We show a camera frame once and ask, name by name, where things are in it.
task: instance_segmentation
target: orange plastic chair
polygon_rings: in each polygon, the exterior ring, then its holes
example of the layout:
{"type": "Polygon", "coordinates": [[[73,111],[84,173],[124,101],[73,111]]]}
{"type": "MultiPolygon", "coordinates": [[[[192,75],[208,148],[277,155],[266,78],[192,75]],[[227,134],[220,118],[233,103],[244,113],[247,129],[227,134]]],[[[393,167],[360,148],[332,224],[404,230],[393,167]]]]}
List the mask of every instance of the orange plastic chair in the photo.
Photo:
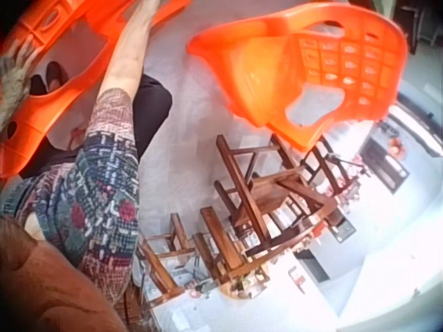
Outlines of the orange plastic chair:
{"type": "Polygon", "coordinates": [[[214,71],[234,114],[308,151],[336,122],[387,115],[408,48],[400,28],[375,12],[309,3],[211,28],[189,42],[188,52],[214,71]],[[303,30],[325,21],[338,22],[344,35],[303,30]],[[286,108],[305,82],[342,88],[345,99],[313,125],[301,127],[288,120],[286,108]]]}
{"type": "MultiPolygon", "coordinates": [[[[159,9],[152,24],[165,21],[190,1],[170,0],[159,9]]],[[[18,174],[59,116],[104,75],[118,37],[125,27],[122,15],[133,3],[134,0],[38,1],[19,20],[5,41],[3,50],[8,49],[12,40],[24,41],[32,34],[36,47],[44,47],[40,54],[43,57],[66,29],[82,17],[86,18],[92,31],[107,39],[107,43],[85,71],[60,89],[48,95],[32,95],[24,102],[11,120],[16,124],[14,134],[4,144],[0,143],[0,178],[18,174]]]]}

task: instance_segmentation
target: orange plastic stool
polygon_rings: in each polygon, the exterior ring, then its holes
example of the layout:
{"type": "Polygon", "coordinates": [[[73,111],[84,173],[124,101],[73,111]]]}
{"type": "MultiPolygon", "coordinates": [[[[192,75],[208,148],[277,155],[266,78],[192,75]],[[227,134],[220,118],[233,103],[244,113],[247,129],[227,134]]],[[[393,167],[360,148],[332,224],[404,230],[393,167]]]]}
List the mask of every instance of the orange plastic stool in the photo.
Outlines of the orange plastic stool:
{"type": "Polygon", "coordinates": [[[308,151],[336,122],[388,114],[408,47],[400,28],[375,12],[309,3],[211,28],[190,41],[188,52],[214,71],[234,114],[308,151]],[[325,21],[340,23],[344,35],[303,30],[325,21]],[[313,125],[301,127],[287,119],[286,108],[306,82],[342,88],[345,99],[313,125]]]}
{"type": "MultiPolygon", "coordinates": [[[[171,17],[190,1],[170,0],[159,9],[152,24],[171,17]]],[[[12,40],[24,41],[32,34],[36,47],[44,47],[40,54],[43,57],[66,29],[82,17],[86,18],[92,31],[107,39],[107,43],[85,71],[60,89],[48,95],[32,95],[24,102],[11,120],[17,125],[14,134],[4,144],[0,143],[0,178],[18,174],[59,116],[104,75],[118,37],[125,27],[122,15],[133,3],[134,0],[38,1],[19,20],[5,41],[3,50],[8,49],[12,40]]]]}

